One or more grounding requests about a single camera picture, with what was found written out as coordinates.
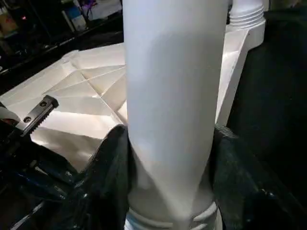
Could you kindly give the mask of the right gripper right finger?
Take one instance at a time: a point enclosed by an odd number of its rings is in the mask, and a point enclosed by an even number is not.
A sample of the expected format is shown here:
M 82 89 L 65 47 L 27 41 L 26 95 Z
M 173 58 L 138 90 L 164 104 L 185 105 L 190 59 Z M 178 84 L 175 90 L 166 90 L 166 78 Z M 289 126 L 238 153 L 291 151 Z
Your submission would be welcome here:
M 307 212 L 271 169 L 216 124 L 210 182 L 226 230 L 305 230 Z

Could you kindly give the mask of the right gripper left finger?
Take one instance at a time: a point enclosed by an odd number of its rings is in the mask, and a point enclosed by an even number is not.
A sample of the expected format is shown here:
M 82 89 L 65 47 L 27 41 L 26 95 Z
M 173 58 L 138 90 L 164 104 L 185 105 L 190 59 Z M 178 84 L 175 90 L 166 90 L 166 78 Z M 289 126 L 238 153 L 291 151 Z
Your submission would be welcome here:
M 53 215 L 49 230 L 122 230 L 129 209 L 130 142 L 124 125 L 112 128 Z

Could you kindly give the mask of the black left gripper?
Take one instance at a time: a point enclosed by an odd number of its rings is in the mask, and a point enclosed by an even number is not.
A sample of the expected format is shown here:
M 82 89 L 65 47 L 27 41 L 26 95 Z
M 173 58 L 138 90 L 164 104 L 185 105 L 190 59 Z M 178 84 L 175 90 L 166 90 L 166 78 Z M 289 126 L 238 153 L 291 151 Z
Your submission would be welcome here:
M 0 177 L 42 199 L 63 200 L 76 169 L 61 155 L 32 141 L 31 134 L 58 107 L 45 96 L 25 117 L 0 106 Z

